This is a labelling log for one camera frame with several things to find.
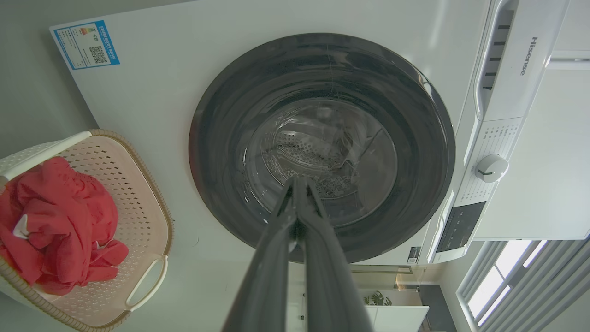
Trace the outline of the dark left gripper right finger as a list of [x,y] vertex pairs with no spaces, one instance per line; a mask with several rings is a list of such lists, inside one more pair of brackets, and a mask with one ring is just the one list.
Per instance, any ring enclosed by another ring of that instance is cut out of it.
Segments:
[[307,330],[371,332],[341,244],[310,178],[295,178],[295,240],[304,256]]

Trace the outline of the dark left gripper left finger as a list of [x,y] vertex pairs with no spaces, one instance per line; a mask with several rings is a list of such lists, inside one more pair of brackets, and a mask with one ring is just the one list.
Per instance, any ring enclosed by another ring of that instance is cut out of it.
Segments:
[[283,189],[225,321],[224,332],[286,330],[289,255],[296,246],[295,195],[299,181],[291,178]]

